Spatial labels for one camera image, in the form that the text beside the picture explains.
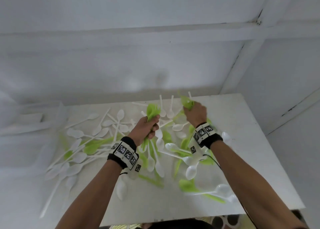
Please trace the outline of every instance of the white table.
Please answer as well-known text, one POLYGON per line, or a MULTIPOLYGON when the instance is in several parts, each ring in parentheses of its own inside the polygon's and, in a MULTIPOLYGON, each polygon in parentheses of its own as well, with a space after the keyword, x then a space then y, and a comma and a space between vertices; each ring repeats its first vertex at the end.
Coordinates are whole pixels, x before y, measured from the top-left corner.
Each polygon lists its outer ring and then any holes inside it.
MULTIPOLYGON (((241 94, 202 96, 194 97, 193 99, 207 107, 208 117, 213 124, 218 129, 226 131, 234 139, 234 148, 237 153, 270 183, 290 209, 304 208, 301 199, 241 94)), ((165 109, 168 109, 170 100, 164 100, 163 105, 165 109)), ((179 98, 174 99, 173 106, 173 110, 177 112, 181 107, 179 98)), ((123 121, 129 121, 130 118, 137 121, 142 117, 141 110, 146 110, 146 107, 136 106, 130 102, 78 105, 70 107, 69 121, 79 120, 88 114, 90 110, 103 115, 109 107, 111 107, 110 114, 115 118, 118 110, 123 109, 125 111, 123 121)), ((76 128, 84 131, 85 134, 90 134, 99 121, 100 118, 86 121, 76 126, 76 128)), ((80 172, 78 183, 70 193, 70 203, 98 173, 104 162, 105 159, 99 159, 87 165, 80 172)), ((113 193, 101 225, 244 213, 239 203, 221 204, 201 195, 185 196, 179 190, 178 182, 172 178, 173 158, 162 155, 161 163, 165 166, 166 173, 164 188, 155 187, 140 178, 134 181, 127 181, 129 189, 126 199, 121 202, 116 193, 113 193)), ((219 173, 217 166, 212 166, 212 173, 219 173)), ((57 224, 64 192, 64 186, 60 186, 54 197, 54 202, 47 211, 47 215, 38 222, 42 228, 54 228, 57 224)))

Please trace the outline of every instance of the person's right arm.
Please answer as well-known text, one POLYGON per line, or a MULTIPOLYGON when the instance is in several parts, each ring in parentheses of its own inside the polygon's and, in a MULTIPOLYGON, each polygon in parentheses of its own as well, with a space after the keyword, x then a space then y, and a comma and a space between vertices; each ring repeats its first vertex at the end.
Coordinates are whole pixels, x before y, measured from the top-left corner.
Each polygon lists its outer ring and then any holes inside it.
MULTIPOLYGON (((196 102, 190 111, 184 110, 187 120, 194 127, 206 122, 207 110, 200 103, 196 102)), ((259 229, 306 228, 270 184, 223 141, 212 143, 210 149, 235 195, 259 229)))

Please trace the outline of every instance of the person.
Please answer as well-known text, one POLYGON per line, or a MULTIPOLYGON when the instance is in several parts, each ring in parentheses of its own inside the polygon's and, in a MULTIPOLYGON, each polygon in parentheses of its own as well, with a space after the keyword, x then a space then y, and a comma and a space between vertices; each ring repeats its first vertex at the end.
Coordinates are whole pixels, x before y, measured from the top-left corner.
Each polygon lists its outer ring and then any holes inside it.
MULTIPOLYGON (((207 109, 198 102, 195 102, 190 111, 184 108, 184 112, 187 121, 194 127, 198 127, 207 120, 207 109)), ((152 139, 155 136, 155 131, 159 129, 158 121, 159 116, 150 122, 147 122, 147 117, 141 118, 125 138, 125 142, 134 142, 133 146, 136 148, 142 144, 145 137, 152 139)), ((218 138, 208 146, 210 146, 232 190, 257 228, 307 228, 282 202, 269 183, 222 139, 218 138)), ((70 205, 56 229, 94 229, 99 227, 124 166, 120 163, 114 157, 108 158, 98 174, 70 205)), ((148 226, 150 226, 149 229, 212 228, 210 224, 195 219, 159 222, 148 226)))

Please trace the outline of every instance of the wire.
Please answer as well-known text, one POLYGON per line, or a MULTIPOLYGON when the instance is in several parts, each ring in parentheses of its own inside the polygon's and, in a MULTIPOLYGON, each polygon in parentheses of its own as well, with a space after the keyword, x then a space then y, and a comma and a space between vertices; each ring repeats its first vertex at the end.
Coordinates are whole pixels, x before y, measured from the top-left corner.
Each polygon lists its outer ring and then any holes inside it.
MULTIPOLYGON (((218 167, 219 167, 220 170, 222 171, 221 166, 220 166, 220 165, 218 164, 218 162, 217 162, 215 159, 213 159, 210 155, 204 154, 203 156, 208 156, 208 157, 210 157, 210 158, 218 165, 218 167)), ((240 205, 242 206, 242 208, 244 209, 245 213, 246 213, 247 216, 249 217, 250 221, 252 222, 252 224, 256 227, 256 229, 258 229, 258 227, 257 227, 256 224, 254 223, 254 221, 251 219, 250 215, 248 214, 247 210, 245 209, 245 207, 243 206, 243 204, 241 203, 240 200, 239 200, 239 202, 240 202, 240 205)))

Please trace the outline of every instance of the hand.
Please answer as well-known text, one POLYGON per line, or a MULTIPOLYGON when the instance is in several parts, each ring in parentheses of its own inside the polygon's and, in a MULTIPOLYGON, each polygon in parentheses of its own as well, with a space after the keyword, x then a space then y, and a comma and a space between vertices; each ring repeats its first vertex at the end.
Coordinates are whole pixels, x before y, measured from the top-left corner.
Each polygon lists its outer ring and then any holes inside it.
POLYGON ((128 137, 133 139, 136 146, 141 145, 146 137, 151 140, 155 136, 155 131, 159 129, 157 125, 159 118, 160 115, 157 115, 149 122, 147 117, 141 118, 130 134, 128 134, 128 137))
POLYGON ((189 111, 183 107, 186 120, 195 128, 201 124, 207 122, 207 108, 202 106, 199 102, 194 102, 194 106, 189 111))

